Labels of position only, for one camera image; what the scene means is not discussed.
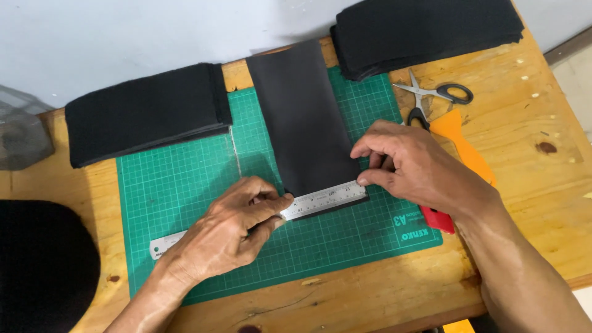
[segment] white wall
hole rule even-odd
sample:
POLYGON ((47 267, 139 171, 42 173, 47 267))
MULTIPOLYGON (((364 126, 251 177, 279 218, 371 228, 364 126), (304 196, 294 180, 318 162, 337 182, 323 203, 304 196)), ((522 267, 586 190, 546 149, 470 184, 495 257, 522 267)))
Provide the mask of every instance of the white wall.
MULTIPOLYGON (((0 100, 62 107, 128 79, 320 37, 355 2, 2 0, 0 100)), ((589 0, 516 2, 543 50, 592 24, 589 0)))

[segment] right hand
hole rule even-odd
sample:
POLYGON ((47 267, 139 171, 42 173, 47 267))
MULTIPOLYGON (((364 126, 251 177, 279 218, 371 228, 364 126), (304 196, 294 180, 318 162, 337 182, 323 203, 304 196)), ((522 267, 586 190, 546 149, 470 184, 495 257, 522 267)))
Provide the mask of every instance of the right hand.
POLYGON ((503 207, 494 187, 450 156, 424 129, 377 120, 350 156, 370 156, 369 169, 358 176, 360 185, 380 185, 394 197, 440 210, 455 220, 503 207))

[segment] metal ruler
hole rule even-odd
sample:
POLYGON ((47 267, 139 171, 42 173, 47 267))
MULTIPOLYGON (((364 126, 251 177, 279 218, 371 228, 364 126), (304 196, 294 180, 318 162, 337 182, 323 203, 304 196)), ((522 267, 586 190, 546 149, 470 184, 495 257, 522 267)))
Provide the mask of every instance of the metal ruler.
MULTIPOLYGON (((368 192, 366 192, 366 188, 360 186, 357 181, 351 181, 305 196, 296 197, 293 204, 280 212, 280 214, 287 221, 290 221, 367 197, 368 192)), ((156 260, 163 255, 166 250, 183 237, 185 232, 174 233, 173 235, 150 241, 150 256, 152 259, 156 260)))

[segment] green cutting mat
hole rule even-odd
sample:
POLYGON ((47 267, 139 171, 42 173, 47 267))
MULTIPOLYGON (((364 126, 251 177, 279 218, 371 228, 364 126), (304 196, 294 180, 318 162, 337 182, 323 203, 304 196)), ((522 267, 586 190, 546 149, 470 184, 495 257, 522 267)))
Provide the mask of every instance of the green cutting mat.
MULTIPOLYGON (((352 142, 376 119, 401 122, 386 74, 347 81, 339 68, 329 79, 352 142)), ((239 179, 258 175, 283 188, 254 88, 229 93, 231 135, 154 149, 117 158, 130 295, 144 283, 155 261, 149 243, 187 229, 209 203, 239 179)), ((362 169, 368 159, 361 159, 362 169)), ((442 244, 416 205, 368 187, 370 201, 287 223, 276 230, 255 262, 209 278, 191 290, 184 305, 247 292, 394 257, 442 244)))

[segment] wooden table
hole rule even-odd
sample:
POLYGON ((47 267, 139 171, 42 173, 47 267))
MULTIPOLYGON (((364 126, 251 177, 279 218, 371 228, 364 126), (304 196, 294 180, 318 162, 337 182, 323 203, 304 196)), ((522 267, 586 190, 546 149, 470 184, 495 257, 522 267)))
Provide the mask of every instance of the wooden table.
MULTIPOLYGON (((524 35, 519 44, 413 71, 424 88, 458 82, 475 93, 460 107, 464 135, 495 172, 520 230, 577 289, 592 284, 592 148, 530 31, 524 35)), ((321 43, 327 66, 336 65, 330 38, 321 43)), ((228 91, 252 87, 244 60, 223 71, 228 91)), ((409 84, 406 69, 390 78, 409 84)), ((395 93, 405 115, 414 97, 395 93)), ((450 109, 444 100, 426 102, 431 119, 450 109)), ((95 299, 73 332, 99 332, 129 300, 115 160, 73 170, 63 110, 41 118, 56 153, 24 171, 0 172, 0 197, 51 200, 82 216, 102 267, 95 299)), ((181 308, 170 331, 418 331, 484 313, 479 282, 459 238, 444 235, 437 248, 181 308)))

